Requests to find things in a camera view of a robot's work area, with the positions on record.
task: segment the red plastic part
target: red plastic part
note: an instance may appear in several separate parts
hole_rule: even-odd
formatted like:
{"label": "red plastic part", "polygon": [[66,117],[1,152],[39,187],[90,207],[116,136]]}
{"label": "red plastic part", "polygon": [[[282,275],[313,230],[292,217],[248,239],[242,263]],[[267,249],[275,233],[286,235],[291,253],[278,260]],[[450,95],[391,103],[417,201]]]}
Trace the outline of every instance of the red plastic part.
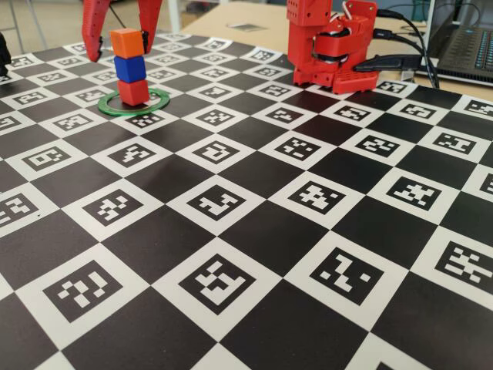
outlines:
{"label": "red plastic part", "polygon": [[149,100],[149,88],[147,81],[141,79],[132,83],[118,81],[120,100],[129,106],[138,106]]}
{"label": "red plastic part", "polygon": [[[309,82],[332,87],[334,93],[351,93],[374,89],[377,72],[353,72],[366,59],[373,38],[377,4],[360,0],[347,2],[352,15],[330,22],[331,0],[288,0],[290,20],[288,59],[295,65],[293,82]],[[333,37],[343,30],[350,34]],[[325,62],[314,56],[344,57],[340,62]]]}

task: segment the laptop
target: laptop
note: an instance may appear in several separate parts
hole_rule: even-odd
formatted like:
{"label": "laptop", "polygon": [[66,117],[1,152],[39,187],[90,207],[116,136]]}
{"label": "laptop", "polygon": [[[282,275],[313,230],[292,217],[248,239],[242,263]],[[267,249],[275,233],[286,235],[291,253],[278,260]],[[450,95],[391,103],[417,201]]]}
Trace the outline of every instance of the laptop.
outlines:
{"label": "laptop", "polygon": [[493,1],[473,1],[480,14],[473,6],[452,2],[431,0],[428,14],[424,41],[438,75],[493,86],[493,27],[480,23],[491,19]]}

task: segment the orange cube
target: orange cube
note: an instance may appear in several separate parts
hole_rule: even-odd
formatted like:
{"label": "orange cube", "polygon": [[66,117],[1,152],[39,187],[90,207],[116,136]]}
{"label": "orange cube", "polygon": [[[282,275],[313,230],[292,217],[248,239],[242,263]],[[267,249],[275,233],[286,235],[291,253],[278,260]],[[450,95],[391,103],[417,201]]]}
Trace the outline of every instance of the orange cube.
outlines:
{"label": "orange cube", "polygon": [[128,59],[144,54],[142,34],[137,29],[116,29],[110,31],[111,43],[116,56]]}
{"label": "orange cube", "polygon": [[149,100],[149,89],[147,88],[147,81],[141,79],[127,83],[124,81],[118,81],[118,92],[120,93],[120,100],[129,106],[138,106]]}

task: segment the red cube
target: red cube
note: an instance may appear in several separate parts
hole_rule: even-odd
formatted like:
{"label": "red cube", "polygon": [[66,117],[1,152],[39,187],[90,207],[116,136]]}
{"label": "red cube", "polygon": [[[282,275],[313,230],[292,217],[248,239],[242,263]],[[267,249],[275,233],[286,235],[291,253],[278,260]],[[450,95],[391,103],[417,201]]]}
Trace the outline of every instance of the red cube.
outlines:
{"label": "red cube", "polygon": [[138,106],[149,100],[149,88],[147,81],[141,79],[131,83],[118,81],[120,99],[129,106]]}

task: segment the wooden table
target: wooden table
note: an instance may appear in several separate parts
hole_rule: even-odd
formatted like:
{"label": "wooden table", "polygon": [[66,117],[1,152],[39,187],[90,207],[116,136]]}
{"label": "wooden table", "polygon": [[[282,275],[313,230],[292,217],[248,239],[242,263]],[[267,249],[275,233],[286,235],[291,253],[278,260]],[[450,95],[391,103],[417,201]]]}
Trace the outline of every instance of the wooden table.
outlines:
{"label": "wooden table", "polygon": [[[244,32],[227,27],[228,24],[252,23],[265,27],[265,30]],[[376,26],[383,29],[391,29],[394,32],[401,30],[403,22],[393,19],[378,18]],[[289,22],[286,19],[286,8],[279,5],[253,4],[249,2],[231,2],[219,5],[191,25],[185,27],[182,32],[194,35],[215,36],[231,39],[236,42],[263,46],[269,49],[287,52],[287,35]],[[398,42],[386,40],[374,40],[368,52],[368,56],[375,54],[398,54],[415,52],[411,47]],[[386,79],[400,79],[398,72],[384,72]],[[430,86],[428,78],[416,76],[416,83]],[[473,85],[466,82],[456,82],[441,79],[441,88],[454,93],[477,96],[482,99],[492,99],[493,91],[490,87]]]}

